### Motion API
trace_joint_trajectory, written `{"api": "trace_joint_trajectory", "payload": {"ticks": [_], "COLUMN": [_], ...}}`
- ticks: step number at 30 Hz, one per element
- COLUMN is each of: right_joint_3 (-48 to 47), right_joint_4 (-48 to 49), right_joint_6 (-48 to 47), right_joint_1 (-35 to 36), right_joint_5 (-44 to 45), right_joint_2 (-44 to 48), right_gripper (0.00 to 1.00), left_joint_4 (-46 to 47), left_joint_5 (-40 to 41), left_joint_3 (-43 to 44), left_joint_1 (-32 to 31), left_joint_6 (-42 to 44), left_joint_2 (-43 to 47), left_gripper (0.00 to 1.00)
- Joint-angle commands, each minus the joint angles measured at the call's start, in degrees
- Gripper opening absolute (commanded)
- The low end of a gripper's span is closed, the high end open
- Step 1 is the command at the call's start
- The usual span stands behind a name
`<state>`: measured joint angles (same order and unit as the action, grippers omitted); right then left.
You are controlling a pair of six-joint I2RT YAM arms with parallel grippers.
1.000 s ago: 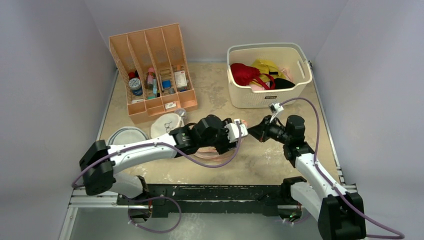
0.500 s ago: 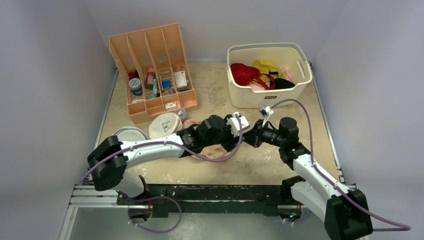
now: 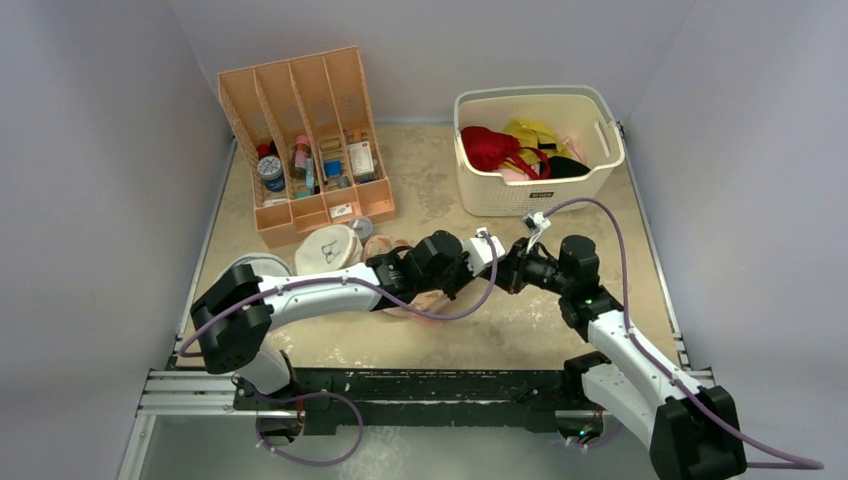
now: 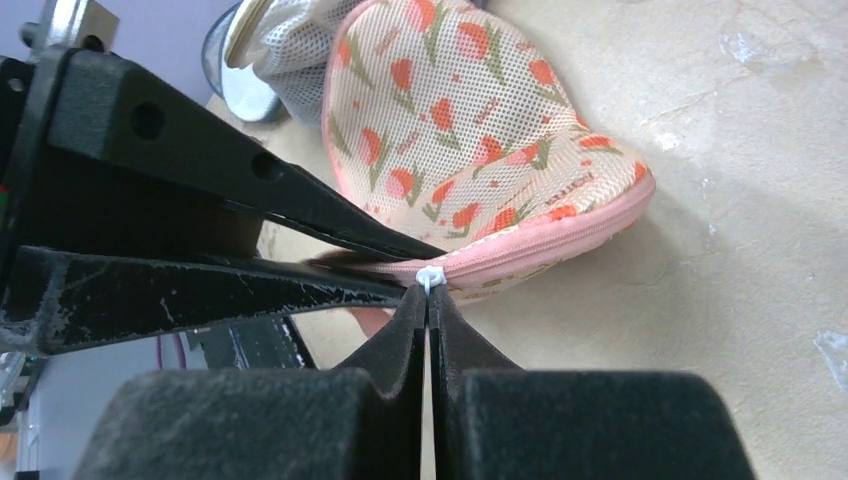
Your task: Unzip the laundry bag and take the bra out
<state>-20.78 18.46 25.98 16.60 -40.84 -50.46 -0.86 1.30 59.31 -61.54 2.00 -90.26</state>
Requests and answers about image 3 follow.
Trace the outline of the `strawberry print mesh laundry bag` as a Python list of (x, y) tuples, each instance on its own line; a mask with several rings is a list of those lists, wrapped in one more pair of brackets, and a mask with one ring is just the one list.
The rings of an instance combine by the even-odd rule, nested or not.
[[(397, 246), (414, 246), (407, 240), (388, 235), (376, 235), (369, 239), (364, 246), (363, 260), (369, 257), (387, 253)], [(427, 292), (417, 295), (413, 300), (404, 302), (401, 307), (395, 302), (383, 297), (378, 306), (380, 311), (388, 315), (413, 320), (422, 324), (437, 325), (443, 322), (441, 309), (447, 305), (449, 298), (441, 291)]]

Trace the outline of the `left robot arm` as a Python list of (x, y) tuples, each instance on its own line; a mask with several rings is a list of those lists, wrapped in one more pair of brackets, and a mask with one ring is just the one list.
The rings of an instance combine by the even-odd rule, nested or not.
[(439, 230), (412, 247), (325, 274), (260, 275), (237, 265), (192, 306), (195, 331), (179, 353), (187, 357), (197, 344), (208, 373), (235, 373), (272, 408), (284, 409), (297, 399), (298, 382), (287, 357), (266, 344), (270, 331), (335, 313), (398, 307), (418, 314), (416, 296), (441, 291), (453, 299), (481, 275), (497, 274), (503, 254), (481, 228), (464, 241)]

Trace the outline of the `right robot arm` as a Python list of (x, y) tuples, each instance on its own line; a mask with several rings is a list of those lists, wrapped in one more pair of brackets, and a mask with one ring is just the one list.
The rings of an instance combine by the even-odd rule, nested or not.
[(496, 282), (510, 294), (533, 286), (557, 295), (564, 322), (594, 348), (564, 366), (561, 392), (576, 407), (609, 411), (646, 447), (660, 479), (729, 479), (744, 473), (732, 396), (707, 388), (654, 347), (601, 283), (592, 240), (566, 237), (557, 257), (521, 238), (497, 263)]

